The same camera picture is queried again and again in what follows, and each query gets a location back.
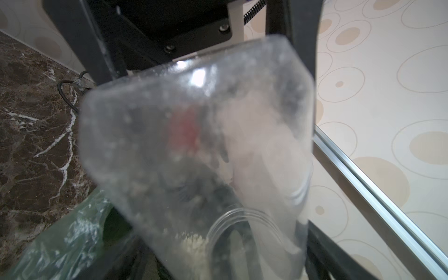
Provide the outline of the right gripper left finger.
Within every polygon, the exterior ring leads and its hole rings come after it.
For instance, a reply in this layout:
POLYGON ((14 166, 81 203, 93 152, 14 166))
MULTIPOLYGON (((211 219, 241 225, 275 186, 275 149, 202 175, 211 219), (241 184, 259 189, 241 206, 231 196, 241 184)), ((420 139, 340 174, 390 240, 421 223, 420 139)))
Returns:
POLYGON ((77 280, 141 280, 147 263, 147 245, 128 234, 81 271, 77 280))

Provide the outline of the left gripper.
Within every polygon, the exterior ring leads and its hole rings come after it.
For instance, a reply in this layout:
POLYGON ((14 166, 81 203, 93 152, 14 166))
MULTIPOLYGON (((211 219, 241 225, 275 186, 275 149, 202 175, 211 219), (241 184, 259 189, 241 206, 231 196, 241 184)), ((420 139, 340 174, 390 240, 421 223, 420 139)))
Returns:
POLYGON ((311 74, 322 1, 52 1, 45 14, 97 84, 244 40, 244 26, 266 10, 266 34, 288 38, 311 74))

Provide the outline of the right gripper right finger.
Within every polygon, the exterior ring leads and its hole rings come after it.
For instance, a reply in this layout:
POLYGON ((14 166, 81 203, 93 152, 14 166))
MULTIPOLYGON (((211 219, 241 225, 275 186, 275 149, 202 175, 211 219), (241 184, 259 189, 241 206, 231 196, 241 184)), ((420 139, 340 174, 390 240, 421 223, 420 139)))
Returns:
POLYGON ((312 222, 308 222, 305 270, 310 280, 376 279, 312 222))

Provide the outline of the red-lid oatmeal jar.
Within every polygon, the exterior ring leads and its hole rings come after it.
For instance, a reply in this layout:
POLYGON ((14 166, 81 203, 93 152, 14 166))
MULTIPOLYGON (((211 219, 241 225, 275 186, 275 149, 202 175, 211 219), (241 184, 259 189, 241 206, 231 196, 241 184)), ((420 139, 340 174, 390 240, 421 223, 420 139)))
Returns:
POLYGON ((83 167, 176 280, 298 280, 314 81, 270 35, 98 86, 83 167))

